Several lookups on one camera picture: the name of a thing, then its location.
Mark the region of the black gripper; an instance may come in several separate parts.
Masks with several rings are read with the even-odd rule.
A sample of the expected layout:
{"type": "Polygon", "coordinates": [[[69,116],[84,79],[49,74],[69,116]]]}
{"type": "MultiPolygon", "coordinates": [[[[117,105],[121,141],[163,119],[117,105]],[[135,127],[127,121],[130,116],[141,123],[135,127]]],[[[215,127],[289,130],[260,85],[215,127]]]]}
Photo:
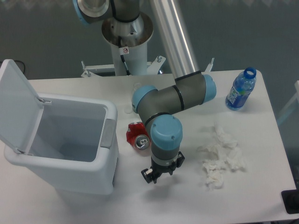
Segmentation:
{"type": "Polygon", "coordinates": [[[153,159],[151,159],[151,167],[150,169],[144,169],[141,171],[141,174],[147,183],[153,182],[156,184],[157,179],[164,173],[168,173],[173,175],[173,172],[176,168],[182,166],[185,160],[184,155],[181,151],[178,152],[178,156],[175,161],[173,161],[170,165],[162,166],[157,164],[153,159]]]}

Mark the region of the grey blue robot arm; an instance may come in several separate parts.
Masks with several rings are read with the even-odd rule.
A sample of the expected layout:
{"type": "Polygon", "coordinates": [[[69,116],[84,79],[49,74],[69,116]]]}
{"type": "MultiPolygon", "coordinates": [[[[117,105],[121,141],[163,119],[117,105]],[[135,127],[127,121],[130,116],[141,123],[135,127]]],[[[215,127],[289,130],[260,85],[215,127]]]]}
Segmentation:
{"type": "MultiPolygon", "coordinates": [[[[110,44],[115,74],[146,75],[147,42],[153,23],[140,10],[138,0],[75,0],[74,8],[85,24],[102,22],[102,34],[110,44]]],[[[156,182],[163,173],[172,174],[184,156],[179,151],[182,125],[175,113],[215,98],[216,85],[196,63],[177,0],[150,2],[175,84],[158,90],[146,85],[134,91],[131,102],[151,139],[151,167],[142,175],[156,182]]]]}

